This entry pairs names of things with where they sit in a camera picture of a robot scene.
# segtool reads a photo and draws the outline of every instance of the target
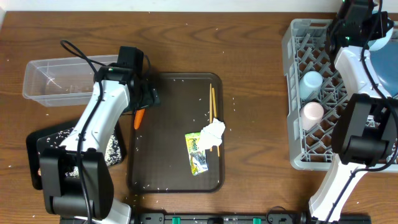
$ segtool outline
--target wooden table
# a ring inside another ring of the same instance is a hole
[[[214,72],[223,81],[227,130],[221,190],[136,198],[126,187],[124,161],[110,169],[116,198],[132,206],[164,208],[167,213],[266,213],[274,205],[308,208],[308,199],[326,173],[298,171],[289,163],[281,40],[292,19],[333,16],[8,12],[0,32],[0,222],[57,223],[59,219],[45,211],[43,193],[32,187],[25,138],[37,129],[79,117],[85,107],[46,108],[24,99],[21,92],[30,60],[71,57],[59,45],[60,39],[72,41],[87,55],[117,54],[121,45],[136,46],[159,71]],[[130,119],[120,118],[125,139]],[[369,213],[373,223],[396,222],[397,189],[397,174],[366,174],[344,212]]]

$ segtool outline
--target clear plastic container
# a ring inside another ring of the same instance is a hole
[[[118,60],[117,55],[88,58],[106,65]],[[93,77],[91,67],[78,57],[30,61],[22,95],[44,106],[85,105],[91,98]]]

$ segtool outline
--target green connector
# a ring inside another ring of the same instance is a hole
[[[261,218],[253,218],[253,224],[261,224]]]
[[[180,217],[173,217],[172,224],[181,224],[181,218]]]

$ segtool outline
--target orange carrot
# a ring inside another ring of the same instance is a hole
[[[141,124],[142,117],[144,116],[145,109],[136,112],[136,118],[134,119],[134,129],[137,130]]]

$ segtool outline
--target transparent plastic bin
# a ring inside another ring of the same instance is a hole
[[[117,55],[88,58],[106,65],[118,60]],[[44,106],[86,105],[93,91],[93,77],[91,67],[78,57],[30,61],[22,95]]]
[[[289,94],[289,157],[291,165],[298,170],[329,169],[333,157],[331,133],[349,100],[343,79],[325,52],[326,30],[331,22],[329,19],[295,19],[282,39],[284,75]],[[398,42],[398,29],[394,29],[390,42]],[[321,90],[312,101],[320,103],[325,114],[320,124],[305,131],[300,109],[308,102],[300,99],[299,81],[309,71],[317,71],[323,77]],[[367,125],[373,126],[374,121],[368,120]],[[383,172],[398,172],[397,161]]]

